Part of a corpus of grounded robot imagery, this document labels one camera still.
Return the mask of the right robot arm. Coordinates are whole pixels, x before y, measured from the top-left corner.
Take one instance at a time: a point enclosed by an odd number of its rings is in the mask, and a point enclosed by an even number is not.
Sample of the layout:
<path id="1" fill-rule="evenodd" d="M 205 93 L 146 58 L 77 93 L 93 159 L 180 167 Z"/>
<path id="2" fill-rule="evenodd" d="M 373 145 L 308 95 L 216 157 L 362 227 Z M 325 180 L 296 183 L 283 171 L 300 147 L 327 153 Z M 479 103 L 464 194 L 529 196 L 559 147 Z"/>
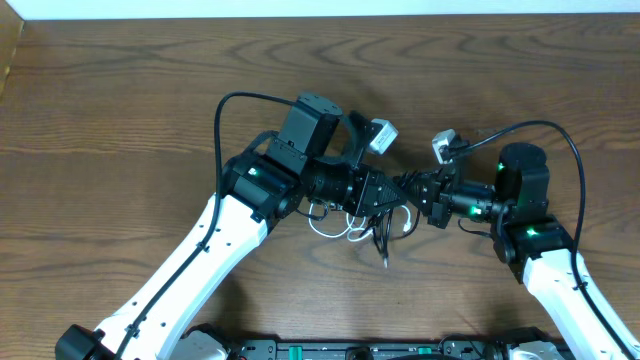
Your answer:
<path id="1" fill-rule="evenodd" d="M 444 228 L 453 215 L 490 224 L 497 257 L 543 306 L 575 358 L 638 358 L 638 340 L 598 289 L 568 231 L 547 211 L 544 151 L 527 143 L 505 146 L 492 186 L 461 175 L 461 165 L 450 163 L 408 181 L 409 200 L 428 224 Z"/>

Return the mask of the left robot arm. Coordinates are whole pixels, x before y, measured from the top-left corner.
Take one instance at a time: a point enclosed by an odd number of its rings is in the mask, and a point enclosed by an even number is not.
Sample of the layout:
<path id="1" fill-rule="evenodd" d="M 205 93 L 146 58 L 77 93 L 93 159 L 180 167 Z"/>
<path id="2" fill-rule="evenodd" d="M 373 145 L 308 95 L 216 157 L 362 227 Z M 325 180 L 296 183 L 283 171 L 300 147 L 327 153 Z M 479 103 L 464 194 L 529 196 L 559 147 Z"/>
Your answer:
<path id="1" fill-rule="evenodd" d="M 246 151 L 224 166 L 197 224 L 143 287 L 93 330 L 71 326 L 58 359 L 224 359 L 216 340 L 183 344 L 195 315 L 231 270 L 262 244 L 301 200 L 370 217 L 405 204 L 398 185 L 365 165 L 295 160 Z"/>

